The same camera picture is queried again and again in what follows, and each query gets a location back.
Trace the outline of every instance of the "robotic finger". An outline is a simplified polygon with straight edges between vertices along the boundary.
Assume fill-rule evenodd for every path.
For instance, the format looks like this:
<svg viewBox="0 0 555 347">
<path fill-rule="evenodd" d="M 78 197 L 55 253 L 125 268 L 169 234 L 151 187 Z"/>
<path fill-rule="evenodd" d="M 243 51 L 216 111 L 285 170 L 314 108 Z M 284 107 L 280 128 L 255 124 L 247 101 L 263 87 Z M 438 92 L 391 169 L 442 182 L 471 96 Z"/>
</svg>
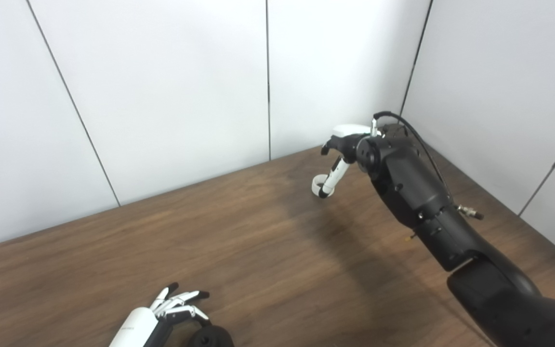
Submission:
<svg viewBox="0 0 555 347">
<path fill-rule="evenodd" d="M 156 317 L 161 317 L 165 314 L 165 312 L 169 309 L 172 309 L 176 306 L 183 306 L 191 303 L 192 301 L 197 301 L 201 299 L 209 298 L 208 292 L 203 292 L 201 290 L 194 290 L 193 292 L 185 292 L 182 294 L 178 294 L 173 296 L 170 299 L 167 299 L 161 303 L 160 306 L 153 310 Z"/>
<path fill-rule="evenodd" d="M 161 290 L 160 294 L 158 294 L 157 298 L 154 300 L 151 306 L 149 306 L 149 309 L 151 310 L 156 309 L 164 302 L 167 296 L 172 294 L 175 290 L 177 290 L 177 288 L 179 288 L 179 284 L 177 282 L 174 282 L 171 285 L 164 288 L 163 290 Z"/>
<path fill-rule="evenodd" d="M 169 309 L 164 312 L 164 317 L 171 324 L 178 324 L 187 319 L 194 319 L 203 327 L 211 325 L 211 320 L 209 320 L 209 317 L 205 314 L 205 312 L 193 305 L 185 305 Z"/>
<path fill-rule="evenodd" d="M 326 156 L 330 149 L 339 151 L 342 155 L 337 158 L 329 175 L 317 175 L 312 180 L 312 192 L 321 199 L 333 195 L 335 186 L 344 177 L 346 170 L 357 161 L 357 145 L 368 136 L 376 136 L 375 126 L 343 124 L 333 128 L 333 135 L 322 146 L 321 155 Z"/>
</svg>

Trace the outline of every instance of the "panel seam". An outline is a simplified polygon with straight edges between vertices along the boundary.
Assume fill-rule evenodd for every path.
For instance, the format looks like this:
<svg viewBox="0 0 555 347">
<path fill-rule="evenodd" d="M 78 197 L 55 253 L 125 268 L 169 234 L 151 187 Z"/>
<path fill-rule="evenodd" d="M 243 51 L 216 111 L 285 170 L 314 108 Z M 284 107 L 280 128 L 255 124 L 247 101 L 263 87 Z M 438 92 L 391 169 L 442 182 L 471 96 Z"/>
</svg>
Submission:
<svg viewBox="0 0 555 347">
<path fill-rule="evenodd" d="M 538 185 L 537 189 L 535 189 L 535 192 L 532 193 L 532 195 L 530 196 L 530 199 L 528 199 L 528 201 L 526 202 L 526 204 L 524 205 L 524 207 L 522 207 L 522 210 L 519 211 L 519 213 L 517 214 L 519 217 L 522 217 L 522 213 L 524 213 L 524 211 L 526 211 L 526 208 L 528 207 L 528 205 L 530 205 L 530 203 L 532 202 L 532 200 L 535 198 L 535 196 L 537 195 L 537 193 L 541 190 L 541 188 L 543 187 L 543 185 L 545 184 L 545 182 L 548 180 L 549 176 L 551 176 L 551 173 L 555 170 L 555 161 L 554 163 L 551 165 L 551 168 L 549 169 L 548 173 L 545 175 L 545 177 L 543 178 L 543 180 L 541 181 L 541 183 Z"/>
<path fill-rule="evenodd" d="M 412 75 L 414 74 L 414 67 L 417 65 L 417 59 L 419 58 L 419 51 L 421 50 L 421 43 L 423 42 L 423 35 L 425 35 L 425 29 L 427 28 L 427 20 L 430 17 L 430 11 L 432 10 L 432 3 L 434 0 L 430 0 L 430 4 L 427 7 L 427 13 L 425 14 L 425 22 L 423 22 L 423 30 L 421 31 L 421 37 L 419 38 L 419 45 L 417 46 L 417 52 L 414 54 L 414 61 L 412 62 L 412 68 L 410 69 L 410 76 L 408 77 L 408 84 L 406 85 L 406 91 L 404 92 L 404 99 L 401 101 L 401 108 L 399 109 L 399 115 L 402 116 L 404 112 L 404 106 L 406 105 L 406 98 L 408 97 L 408 90 L 410 90 L 410 82 L 412 81 Z"/>
<path fill-rule="evenodd" d="M 267 119 L 269 131 L 269 161 L 271 161 L 271 83 L 269 83 L 269 0 L 264 0 L 264 23 L 266 32 L 267 52 Z"/>
<path fill-rule="evenodd" d="M 27 6 L 29 7 L 29 11 L 31 11 L 31 16 L 33 17 L 33 20 L 36 22 L 36 26 L 38 26 L 38 30 L 40 31 L 40 35 L 42 35 L 42 40 L 44 40 L 44 44 L 46 44 L 46 48 L 48 49 L 48 53 L 51 55 L 51 59 L 53 60 L 53 64 L 55 64 L 55 68 L 57 69 L 57 73 L 59 73 L 59 78 L 61 79 L 61 82 L 64 84 L 64 87 L 66 88 L 66 92 L 68 93 L 68 97 L 70 97 L 70 101 L 72 103 L 72 106 L 74 107 L 74 111 L 76 112 L 77 116 L 79 117 L 79 121 L 81 122 L 81 125 L 83 126 L 84 132 L 87 135 L 87 138 L 89 140 L 91 148 L 93 149 L 95 157 L 97 158 L 97 162 L 100 164 L 102 172 L 104 173 L 104 176 L 106 178 L 106 182 L 108 182 L 108 186 L 110 187 L 110 191 L 112 191 L 113 196 L 115 197 L 115 200 L 117 201 L 117 205 L 119 205 L 119 207 L 121 207 L 121 202 L 119 202 L 119 198 L 117 198 L 117 194 L 115 193 L 115 189 L 113 188 L 113 185 L 110 182 L 110 178 L 108 178 L 108 174 L 106 173 L 106 169 L 104 169 L 104 165 L 102 164 L 102 160 L 100 159 L 99 154 L 97 154 L 97 150 L 95 149 L 95 145 L 93 143 L 93 140 L 91 140 L 91 136 L 89 135 L 89 131 L 87 130 L 87 127 L 86 127 L 86 125 L 83 121 L 83 118 L 81 117 L 81 114 L 79 112 L 79 108 L 77 107 L 77 103 L 75 103 L 74 98 L 72 97 L 72 94 L 70 92 L 70 88 L 68 88 L 68 84 L 66 83 L 66 79 L 64 79 L 64 75 L 61 73 L 61 69 L 59 68 L 59 64 L 57 63 L 57 60 L 55 59 L 55 55 L 53 54 L 51 46 L 48 44 L 48 40 L 46 40 L 46 35 L 44 35 L 44 31 L 42 30 L 42 26 L 40 26 L 40 22 L 38 22 L 38 18 L 36 16 L 35 12 L 33 11 L 33 7 L 31 7 L 31 3 L 29 2 L 29 0 L 25 0 L 25 1 L 27 2 Z"/>
</svg>

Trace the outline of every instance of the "robotic hand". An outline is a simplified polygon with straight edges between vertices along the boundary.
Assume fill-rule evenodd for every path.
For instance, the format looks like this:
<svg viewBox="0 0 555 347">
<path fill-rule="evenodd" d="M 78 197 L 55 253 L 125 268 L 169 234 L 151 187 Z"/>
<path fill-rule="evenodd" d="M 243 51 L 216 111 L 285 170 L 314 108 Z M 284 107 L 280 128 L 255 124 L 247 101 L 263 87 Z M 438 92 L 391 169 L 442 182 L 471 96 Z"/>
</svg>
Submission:
<svg viewBox="0 0 555 347">
<path fill-rule="evenodd" d="M 225 329 L 212 325 L 202 310 L 190 305 L 209 298 L 209 293 L 196 290 L 171 296 L 178 287 L 173 283 L 161 290 L 151 306 L 132 310 L 110 347 L 163 347 L 172 328 L 189 319 L 198 321 L 202 328 L 193 334 L 188 347 L 233 347 Z"/>
<path fill-rule="evenodd" d="M 438 179 L 425 167 L 407 138 L 378 134 L 376 121 L 394 117 L 421 143 Z M 355 162 L 395 218 L 414 231 L 438 263 L 452 272 L 449 290 L 476 324 L 499 347 L 555 347 L 555 300 L 504 254 L 483 239 L 465 217 L 482 219 L 469 207 L 456 205 L 419 134 L 400 116 L 374 114 L 372 126 L 339 126 L 321 149 L 341 156 L 329 175 L 318 175 L 312 191 L 332 195 L 346 169 Z"/>
</svg>

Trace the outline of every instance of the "black forearm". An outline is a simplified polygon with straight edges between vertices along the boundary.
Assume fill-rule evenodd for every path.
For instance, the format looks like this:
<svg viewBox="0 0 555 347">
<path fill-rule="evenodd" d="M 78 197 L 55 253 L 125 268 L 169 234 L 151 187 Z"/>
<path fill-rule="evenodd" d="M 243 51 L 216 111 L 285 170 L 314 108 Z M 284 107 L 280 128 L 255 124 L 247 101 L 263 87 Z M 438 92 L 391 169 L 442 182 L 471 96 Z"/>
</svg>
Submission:
<svg viewBox="0 0 555 347">
<path fill-rule="evenodd" d="M 455 270 L 449 289 L 489 338 L 499 347 L 555 347 L 555 300 L 468 224 L 408 139 L 364 138 L 357 162 L 399 222 Z"/>
</svg>

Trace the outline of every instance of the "white fingertip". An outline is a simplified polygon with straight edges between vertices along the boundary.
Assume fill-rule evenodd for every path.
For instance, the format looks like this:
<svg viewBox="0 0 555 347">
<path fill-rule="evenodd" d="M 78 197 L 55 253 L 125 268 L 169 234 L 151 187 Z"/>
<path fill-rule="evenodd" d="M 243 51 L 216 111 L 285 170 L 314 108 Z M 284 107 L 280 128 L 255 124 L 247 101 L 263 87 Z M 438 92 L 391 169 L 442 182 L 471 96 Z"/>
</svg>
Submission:
<svg viewBox="0 0 555 347">
<path fill-rule="evenodd" d="M 183 293 L 183 294 L 179 295 L 178 298 L 183 300 L 183 301 L 188 301 L 188 300 L 196 298 L 198 296 L 198 294 L 200 294 L 200 291 L 194 290 L 193 292 Z"/>
<path fill-rule="evenodd" d="M 161 305 L 161 303 L 164 302 L 164 298 L 166 298 L 166 296 L 168 295 L 168 287 L 164 288 L 160 294 L 158 294 L 158 296 L 156 297 L 156 299 L 154 300 L 154 302 L 151 304 L 151 306 L 149 306 L 150 310 L 154 310 L 156 309 L 158 306 Z"/>
<path fill-rule="evenodd" d="M 196 312 L 196 314 L 198 314 L 199 316 L 203 317 L 206 320 L 209 320 L 209 316 L 207 316 L 205 314 L 205 312 L 203 312 L 202 310 L 200 310 L 198 307 L 194 307 L 194 311 Z"/>
<path fill-rule="evenodd" d="M 328 175 L 316 175 L 314 177 L 314 179 L 312 180 L 312 193 L 314 193 L 314 195 L 319 196 L 319 192 L 321 189 L 321 184 L 324 184 L 324 182 L 327 180 Z M 333 191 L 334 189 L 331 189 L 331 192 L 329 193 L 328 196 L 333 195 Z"/>
</svg>

